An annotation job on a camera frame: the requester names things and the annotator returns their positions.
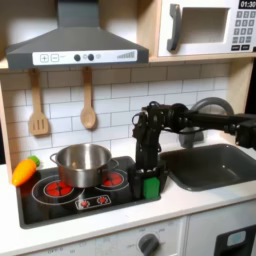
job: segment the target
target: microwave door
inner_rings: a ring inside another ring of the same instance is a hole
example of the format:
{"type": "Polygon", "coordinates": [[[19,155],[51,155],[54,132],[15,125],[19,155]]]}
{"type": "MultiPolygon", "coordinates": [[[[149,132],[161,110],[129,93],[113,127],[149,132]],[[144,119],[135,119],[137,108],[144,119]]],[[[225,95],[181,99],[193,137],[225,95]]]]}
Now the microwave door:
{"type": "Polygon", "coordinates": [[[238,7],[239,0],[164,0],[159,56],[232,53],[238,7]]]}

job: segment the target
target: orange carrot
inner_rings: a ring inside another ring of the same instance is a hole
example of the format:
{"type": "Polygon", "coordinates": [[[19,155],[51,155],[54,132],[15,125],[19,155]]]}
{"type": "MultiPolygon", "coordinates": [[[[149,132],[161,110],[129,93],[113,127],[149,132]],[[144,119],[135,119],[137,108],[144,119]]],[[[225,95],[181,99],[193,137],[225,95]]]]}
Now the orange carrot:
{"type": "Polygon", "coordinates": [[[27,182],[36,172],[36,167],[39,165],[40,161],[35,156],[21,161],[13,172],[12,184],[18,187],[27,182]]]}

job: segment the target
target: gray sink basin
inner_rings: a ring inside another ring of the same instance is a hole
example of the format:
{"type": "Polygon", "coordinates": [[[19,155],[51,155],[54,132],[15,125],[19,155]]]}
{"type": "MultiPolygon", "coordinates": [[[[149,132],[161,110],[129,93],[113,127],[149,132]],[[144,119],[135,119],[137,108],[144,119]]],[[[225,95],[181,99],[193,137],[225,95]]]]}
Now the gray sink basin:
{"type": "Polygon", "coordinates": [[[256,180],[256,161],[234,146],[218,144],[160,154],[182,188],[203,191],[256,180]]]}

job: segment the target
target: microwave keypad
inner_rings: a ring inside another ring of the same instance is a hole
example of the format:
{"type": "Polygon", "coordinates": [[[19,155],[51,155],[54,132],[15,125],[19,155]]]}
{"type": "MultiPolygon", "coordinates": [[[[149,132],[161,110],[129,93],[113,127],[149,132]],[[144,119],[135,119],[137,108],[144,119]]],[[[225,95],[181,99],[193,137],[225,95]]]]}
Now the microwave keypad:
{"type": "Polygon", "coordinates": [[[236,14],[232,51],[248,51],[254,32],[256,11],[241,11],[236,14]]]}

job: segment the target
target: black button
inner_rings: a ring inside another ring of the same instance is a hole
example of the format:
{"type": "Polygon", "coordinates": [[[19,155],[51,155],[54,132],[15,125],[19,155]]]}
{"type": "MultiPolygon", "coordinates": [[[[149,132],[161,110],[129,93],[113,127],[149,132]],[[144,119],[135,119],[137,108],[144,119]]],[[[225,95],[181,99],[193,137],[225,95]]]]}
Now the black button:
{"type": "Polygon", "coordinates": [[[93,55],[93,54],[89,54],[89,55],[88,55],[88,59],[89,59],[90,61],[93,61],[93,60],[94,60],[94,55],[93,55]]]}
{"type": "Polygon", "coordinates": [[[80,55],[76,54],[76,55],[74,56],[74,59],[75,59],[76,61],[80,61],[80,60],[81,60],[81,57],[80,57],[80,55]]]}
{"type": "Polygon", "coordinates": [[[239,51],[240,45],[232,45],[231,51],[239,51]]]}
{"type": "Polygon", "coordinates": [[[250,49],[249,44],[242,45],[242,51],[248,51],[250,49]]]}

